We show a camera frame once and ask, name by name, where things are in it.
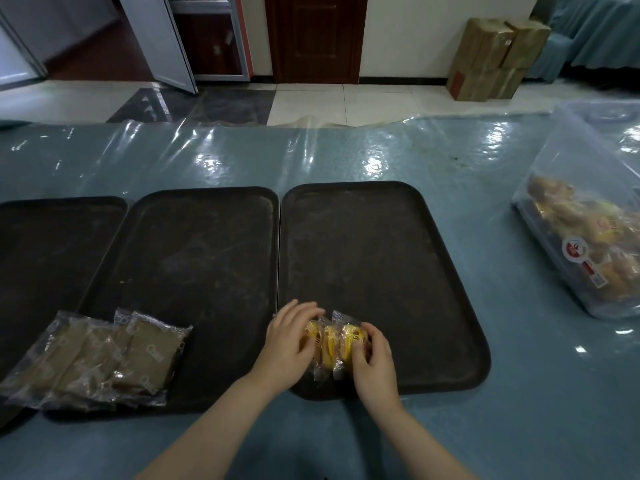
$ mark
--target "clear plastic bin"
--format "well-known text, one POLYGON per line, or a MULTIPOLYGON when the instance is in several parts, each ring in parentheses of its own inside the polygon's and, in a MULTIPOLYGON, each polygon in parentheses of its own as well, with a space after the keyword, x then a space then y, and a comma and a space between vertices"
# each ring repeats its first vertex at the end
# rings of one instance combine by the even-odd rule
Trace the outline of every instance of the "clear plastic bin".
POLYGON ((555 116, 513 202, 591 315, 640 315, 640 100, 555 116))

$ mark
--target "right hand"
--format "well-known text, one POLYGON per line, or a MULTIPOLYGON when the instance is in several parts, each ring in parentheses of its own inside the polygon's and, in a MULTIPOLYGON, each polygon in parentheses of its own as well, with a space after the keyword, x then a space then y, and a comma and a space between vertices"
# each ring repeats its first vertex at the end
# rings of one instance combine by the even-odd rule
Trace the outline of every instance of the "right hand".
POLYGON ((402 410, 396 368, 391 357, 389 342, 382 332, 371 323, 362 323, 362 328, 373 342, 371 359, 367 363, 361 340, 352 345, 353 382, 356 391, 369 414, 374 419, 402 410))

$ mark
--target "wooden door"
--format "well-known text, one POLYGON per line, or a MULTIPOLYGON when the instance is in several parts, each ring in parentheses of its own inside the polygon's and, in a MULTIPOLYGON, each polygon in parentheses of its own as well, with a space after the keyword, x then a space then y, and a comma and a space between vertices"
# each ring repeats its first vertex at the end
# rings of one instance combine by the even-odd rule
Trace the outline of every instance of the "wooden door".
POLYGON ((367 0, 264 0, 276 82, 357 84, 367 0))

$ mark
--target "plastic tray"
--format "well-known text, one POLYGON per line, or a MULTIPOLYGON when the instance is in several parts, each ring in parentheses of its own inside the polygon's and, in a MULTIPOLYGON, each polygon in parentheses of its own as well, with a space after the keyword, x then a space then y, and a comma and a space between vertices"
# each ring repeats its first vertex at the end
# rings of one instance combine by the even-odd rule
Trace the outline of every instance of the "plastic tray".
POLYGON ((162 191, 130 210, 80 313, 193 325, 167 405, 151 411, 205 411, 251 370, 275 311, 278 217, 262 187, 162 191))
POLYGON ((78 307, 126 212, 117 197, 0 204, 0 380, 58 310, 78 307))
MULTIPOLYGON (((469 389, 491 364, 482 329, 422 196, 400 182, 309 184, 282 202, 278 305, 315 300, 380 328, 401 394, 469 389)), ((352 381, 292 391, 355 397, 352 381)))

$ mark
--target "table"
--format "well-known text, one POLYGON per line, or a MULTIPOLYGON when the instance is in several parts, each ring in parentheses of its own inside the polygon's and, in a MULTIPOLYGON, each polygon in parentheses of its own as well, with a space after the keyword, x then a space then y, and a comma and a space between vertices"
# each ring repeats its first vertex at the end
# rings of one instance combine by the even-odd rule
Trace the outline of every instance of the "table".
MULTIPOLYGON (((426 118, 316 130, 181 123, 0 130, 0 200, 314 182, 400 180, 422 193, 492 353, 482 386, 403 398, 486 479, 619 479, 640 471, 640 330, 590 318, 509 202, 552 116, 426 118)), ((0 438, 0 478, 113 479, 142 469, 196 415, 53 422, 0 438)), ((287 392, 242 445, 228 477, 402 478, 357 401, 287 392)))

